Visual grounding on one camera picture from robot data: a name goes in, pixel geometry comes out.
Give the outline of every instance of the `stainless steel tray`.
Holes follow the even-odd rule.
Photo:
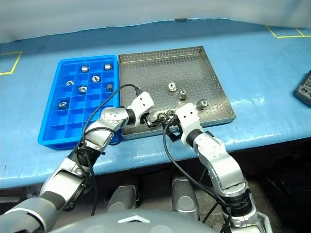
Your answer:
[[[203,46],[119,55],[119,69],[121,85],[135,84],[153,98],[151,121],[159,113],[189,102],[196,104],[200,99],[208,101],[206,109],[198,110],[203,127],[230,123],[236,118]],[[176,83],[176,92],[168,90],[169,82]],[[179,100],[181,90],[189,93],[184,101]],[[123,88],[121,106],[127,107],[135,97],[131,88]],[[161,127],[148,128],[146,124],[126,126],[122,131],[126,140],[162,133]]]

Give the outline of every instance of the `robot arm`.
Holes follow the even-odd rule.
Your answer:
[[[194,105],[185,104],[175,114],[168,125],[177,125],[180,134],[167,134],[173,141],[180,138],[183,144],[193,148],[208,170],[214,191],[228,205],[232,205],[231,232],[271,233],[269,218],[256,210],[240,166],[226,152],[221,140],[203,131]],[[222,212],[227,219],[224,208]]]
[[[138,125],[142,117],[154,106],[147,92],[139,94],[125,108],[105,108],[100,118],[90,124],[87,131],[105,127],[117,131],[125,125]],[[104,152],[113,137],[113,132],[99,129],[86,134],[86,147],[82,142],[65,157],[61,165],[43,184],[38,198],[27,199],[0,216],[0,232],[32,233],[39,230],[48,232],[54,226],[59,211],[72,210],[78,198],[88,188],[90,169],[85,150],[92,165]]]

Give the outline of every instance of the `blue plastic tray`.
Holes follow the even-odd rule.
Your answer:
[[[105,64],[111,64],[112,70],[105,70]],[[83,73],[82,66],[88,66],[89,71]],[[92,82],[94,75],[99,75],[101,80]],[[69,80],[73,80],[74,84],[66,85]],[[86,120],[111,95],[111,92],[106,92],[107,84],[113,84],[113,91],[119,87],[118,60],[114,55],[60,61],[41,123],[39,144],[55,150],[73,148],[81,138]],[[79,92],[80,86],[87,86],[85,94]],[[64,101],[67,102],[66,108],[60,109],[58,105]],[[103,108],[111,106],[120,106],[119,94]],[[98,119],[100,112],[91,122]]]

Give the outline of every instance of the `blue tablecloth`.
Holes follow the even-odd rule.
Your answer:
[[[299,35],[295,29],[272,30],[277,36]],[[202,19],[33,38],[1,44],[1,53],[23,53],[14,72],[0,76],[0,188],[44,182],[69,153],[37,143],[60,60],[200,45],[237,115],[232,123],[208,129],[228,151],[311,136],[311,108],[293,95],[311,69],[306,36],[277,38],[262,25]],[[14,61],[14,55],[2,55],[0,68]],[[177,160],[196,157],[180,142],[169,148]],[[154,136],[108,147],[94,169],[101,174],[168,161],[162,136]]]

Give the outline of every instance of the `white wall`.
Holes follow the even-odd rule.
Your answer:
[[[185,17],[311,28],[311,0],[0,0],[0,42]]]

